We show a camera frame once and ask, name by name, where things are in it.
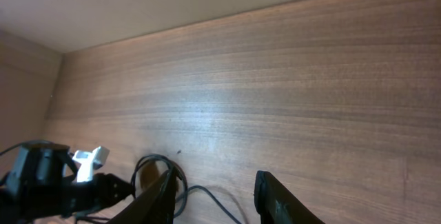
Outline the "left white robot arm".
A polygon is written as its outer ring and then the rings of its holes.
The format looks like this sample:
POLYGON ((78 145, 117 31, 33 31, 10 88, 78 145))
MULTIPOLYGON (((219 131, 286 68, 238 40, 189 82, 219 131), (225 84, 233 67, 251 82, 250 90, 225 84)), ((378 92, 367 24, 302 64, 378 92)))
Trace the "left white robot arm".
POLYGON ((18 147, 13 168, 1 180, 2 223, 32 223, 49 216, 102 223, 95 212, 133 193, 127 181, 94 173, 109 154, 103 146, 71 153, 67 145, 37 140, 18 147))

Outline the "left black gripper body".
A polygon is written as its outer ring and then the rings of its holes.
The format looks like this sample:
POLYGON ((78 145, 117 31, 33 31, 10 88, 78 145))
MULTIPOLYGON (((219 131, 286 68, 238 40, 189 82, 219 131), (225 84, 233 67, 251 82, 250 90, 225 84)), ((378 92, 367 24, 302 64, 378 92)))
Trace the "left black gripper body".
POLYGON ((78 212, 91 214, 105 208, 104 174, 96 174, 88 182, 74 183, 73 176, 67 176, 61 182, 62 217, 70 217, 78 212))

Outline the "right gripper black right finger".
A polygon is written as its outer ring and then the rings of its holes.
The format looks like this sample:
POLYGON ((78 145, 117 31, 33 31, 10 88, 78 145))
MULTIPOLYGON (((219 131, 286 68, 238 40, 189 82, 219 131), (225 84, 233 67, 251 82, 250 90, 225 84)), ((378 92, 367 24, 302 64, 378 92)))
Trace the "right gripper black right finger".
POLYGON ((262 224, 324 224, 268 171, 256 173, 254 205, 262 224))

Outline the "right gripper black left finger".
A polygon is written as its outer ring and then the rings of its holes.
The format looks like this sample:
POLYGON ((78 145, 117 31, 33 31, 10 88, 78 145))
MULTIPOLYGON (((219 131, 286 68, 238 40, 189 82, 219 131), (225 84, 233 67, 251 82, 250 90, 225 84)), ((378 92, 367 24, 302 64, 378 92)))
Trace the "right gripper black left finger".
POLYGON ((172 168, 107 224, 172 224, 177 192, 177 170, 172 168))

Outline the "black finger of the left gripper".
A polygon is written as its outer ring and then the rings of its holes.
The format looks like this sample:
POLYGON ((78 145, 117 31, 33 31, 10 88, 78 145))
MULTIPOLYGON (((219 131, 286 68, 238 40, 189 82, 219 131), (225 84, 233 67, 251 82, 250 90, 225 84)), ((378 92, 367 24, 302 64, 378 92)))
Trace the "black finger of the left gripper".
POLYGON ((100 175, 99 199, 103 205, 116 205, 132 193, 133 187, 127 181, 113 174, 100 175))

